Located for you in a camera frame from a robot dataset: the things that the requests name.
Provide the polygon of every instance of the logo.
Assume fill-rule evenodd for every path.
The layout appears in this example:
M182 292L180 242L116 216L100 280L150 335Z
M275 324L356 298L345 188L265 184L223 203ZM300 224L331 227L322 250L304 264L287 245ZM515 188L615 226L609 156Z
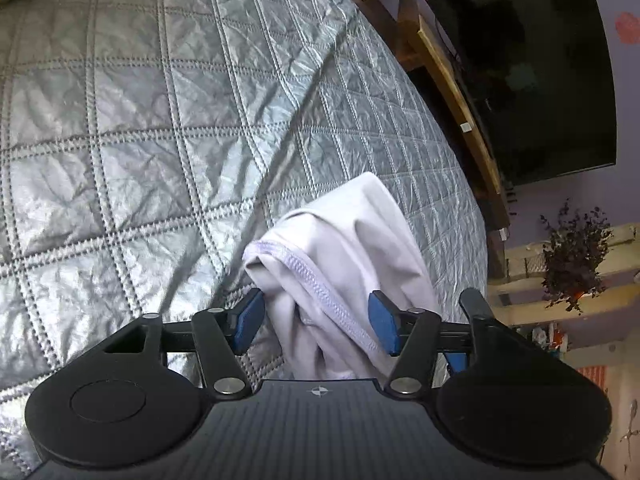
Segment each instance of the logo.
M309 391L316 397L322 397L328 394L331 390L327 390L324 386L316 386L315 388L311 388Z

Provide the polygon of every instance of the circular pad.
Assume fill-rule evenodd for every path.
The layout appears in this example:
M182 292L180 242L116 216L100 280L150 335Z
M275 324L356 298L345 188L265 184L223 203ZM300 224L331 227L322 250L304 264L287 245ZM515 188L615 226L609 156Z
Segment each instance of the circular pad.
M554 384L526 367L502 377L478 372L453 375L436 400L438 418L464 446L485 459L521 466L557 466L596 455L611 410L590 381Z
M116 468L176 446L198 424L201 405L199 389L159 363L98 354L45 380L24 416L43 458Z
M96 381L74 393L71 408L86 420L108 424L134 416L145 405L145 399L144 391L130 381Z

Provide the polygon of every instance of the quilted blanket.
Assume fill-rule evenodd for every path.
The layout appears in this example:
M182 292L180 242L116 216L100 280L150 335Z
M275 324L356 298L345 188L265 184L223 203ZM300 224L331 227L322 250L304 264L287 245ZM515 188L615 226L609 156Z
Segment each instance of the quilted blanket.
M463 173L350 0L12 0L0 154L2 478L39 463L23 411L40 381L143 312L232 305L245 245L364 171L450 320L484 288ZM286 373L268 324L242 364L254 383Z

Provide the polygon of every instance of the blue gripper pad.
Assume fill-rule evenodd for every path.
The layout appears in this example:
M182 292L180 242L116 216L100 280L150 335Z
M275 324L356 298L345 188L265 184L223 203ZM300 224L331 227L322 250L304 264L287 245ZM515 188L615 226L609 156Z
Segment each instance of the blue gripper pad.
M455 374L466 370L466 354L462 352L446 352L444 358Z
M249 349L249 346L251 346L255 334L258 332L264 320L264 310L264 294L261 290L258 290L248 305L238 315L238 326L236 328L236 335L234 336L233 348L236 355L244 354Z
M401 345L396 319L373 293L369 294L369 322L382 348L389 355L399 355Z

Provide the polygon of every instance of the purple wall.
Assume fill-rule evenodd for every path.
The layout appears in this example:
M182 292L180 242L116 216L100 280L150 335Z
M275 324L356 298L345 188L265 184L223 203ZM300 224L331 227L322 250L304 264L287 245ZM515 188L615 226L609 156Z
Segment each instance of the purple wall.
M572 348L601 345L610 341L621 341L640 326L640 305L636 301L630 306L598 316L580 316L561 321L560 328L569 335Z
M381 0L393 16L398 0ZM425 15L431 13L424 0L418 0ZM616 31L622 12L640 18L640 0L597 0L604 22L616 92L618 118L618 156L615 166L585 171L520 186L518 202L512 207L511 238L507 247L542 240L540 214L555 216L562 202L571 197L581 208L601 207L613 225L640 221L640 44L624 44Z

